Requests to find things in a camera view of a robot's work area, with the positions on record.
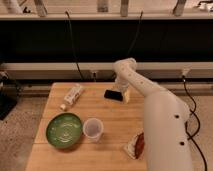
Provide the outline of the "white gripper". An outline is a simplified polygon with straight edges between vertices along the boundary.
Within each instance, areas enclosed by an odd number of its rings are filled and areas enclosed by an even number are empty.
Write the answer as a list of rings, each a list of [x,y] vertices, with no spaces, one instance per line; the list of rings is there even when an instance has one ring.
[[[128,103],[130,100],[130,90],[128,89],[129,84],[125,81],[116,79],[115,86],[116,86],[117,90],[121,92],[122,97],[123,97],[123,102]]]

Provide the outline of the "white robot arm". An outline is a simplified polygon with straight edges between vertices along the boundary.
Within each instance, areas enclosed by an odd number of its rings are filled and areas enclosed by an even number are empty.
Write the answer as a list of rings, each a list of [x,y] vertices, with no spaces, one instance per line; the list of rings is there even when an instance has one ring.
[[[144,96],[143,130],[148,171],[194,171],[185,132],[188,105],[168,89],[136,72],[134,58],[114,63],[115,85],[133,86]]]

